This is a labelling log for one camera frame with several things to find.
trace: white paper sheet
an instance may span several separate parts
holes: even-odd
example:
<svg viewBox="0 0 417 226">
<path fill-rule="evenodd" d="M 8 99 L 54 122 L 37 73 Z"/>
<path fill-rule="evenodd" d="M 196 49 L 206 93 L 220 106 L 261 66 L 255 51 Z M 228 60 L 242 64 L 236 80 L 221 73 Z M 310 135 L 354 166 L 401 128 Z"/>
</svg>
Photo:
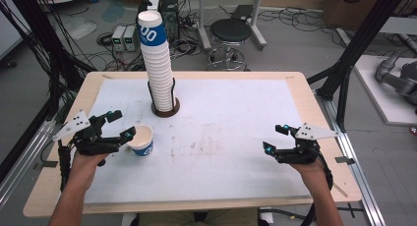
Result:
<svg viewBox="0 0 417 226">
<path fill-rule="evenodd" d="M 154 148 L 145 158 L 125 147 L 107 157 L 86 203 L 309 195 L 295 170 L 263 150 L 263 141 L 294 147 L 294 139 L 275 132 L 275 125 L 301 126 L 285 81 L 177 80 L 181 107 L 170 118 L 151 112 L 147 82 L 102 84 L 89 116 L 123 113 L 104 125 L 103 136 L 147 124 Z"/>
</svg>

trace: stack of paper cups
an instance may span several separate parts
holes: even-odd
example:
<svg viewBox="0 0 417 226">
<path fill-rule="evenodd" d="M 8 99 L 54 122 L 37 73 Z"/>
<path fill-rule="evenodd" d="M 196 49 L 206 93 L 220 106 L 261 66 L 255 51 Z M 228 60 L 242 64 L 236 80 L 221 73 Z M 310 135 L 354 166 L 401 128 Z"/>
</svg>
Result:
<svg viewBox="0 0 417 226">
<path fill-rule="evenodd" d="M 175 94 L 171 95 L 173 86 L 171 59 L 162 17 L 157 11 L 140 12 L 138 24 L 141 50 L 147 67 L 154 106 L 161 112 L 171 111 L 176 101 Z"/>
</svg>

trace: human hand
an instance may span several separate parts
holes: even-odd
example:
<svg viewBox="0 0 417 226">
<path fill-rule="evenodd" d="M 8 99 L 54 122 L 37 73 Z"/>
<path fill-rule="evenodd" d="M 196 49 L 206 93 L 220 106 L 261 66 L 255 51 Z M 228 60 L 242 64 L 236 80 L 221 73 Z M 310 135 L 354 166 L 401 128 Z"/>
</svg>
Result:
<svg viewBox="0 0 417 226">
<path fill-rule="evenodd" d="M 108 155 L 109 154 L 87 156 L 76 152 L 71 166 L 70 178 L 65 188 L 86 192 L 94 179 L 98 162 L 105 159 Z"/>
</svg>

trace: black metal pole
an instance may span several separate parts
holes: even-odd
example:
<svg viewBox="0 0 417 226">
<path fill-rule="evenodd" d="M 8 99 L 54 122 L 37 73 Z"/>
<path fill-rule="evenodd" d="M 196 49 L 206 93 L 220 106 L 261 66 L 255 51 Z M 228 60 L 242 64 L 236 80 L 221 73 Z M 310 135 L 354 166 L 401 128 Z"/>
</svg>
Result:
<svg viewBox="0 0 417 226">
<path fill-rule="evenodd" d="M 400 2 L 401 0 L 378 0 L 340 59 L 332 67 L 307 79 L 309 84 L 312 84 L 327 78 L 323 86 L 317 90 L 317 95 L 327 100 L 332 100 L 334 93 L 342 86 L 336 121 L 343 132 L 350 73 Z"/>
</svg>

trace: black stool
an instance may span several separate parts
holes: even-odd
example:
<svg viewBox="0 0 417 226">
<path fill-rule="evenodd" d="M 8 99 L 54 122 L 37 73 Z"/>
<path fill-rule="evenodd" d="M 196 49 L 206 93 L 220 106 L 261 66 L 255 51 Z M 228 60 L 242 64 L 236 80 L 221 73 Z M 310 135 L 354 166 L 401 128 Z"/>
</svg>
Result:
<svg viewBox="0 0 417 226">
<path fill-rule="evenodd" d="M 243 54 L 232 48 L 244 44 L 251 37 L 251 28 L 245 22 L 235 19 L 219 20 L 209 28 L 210 37 L 223 44 L 211 51 L 208 56 L 208 65 L 214 66 L 223 71 L 234 71 L 247 65 L 244 62 Z"/>
</svg>

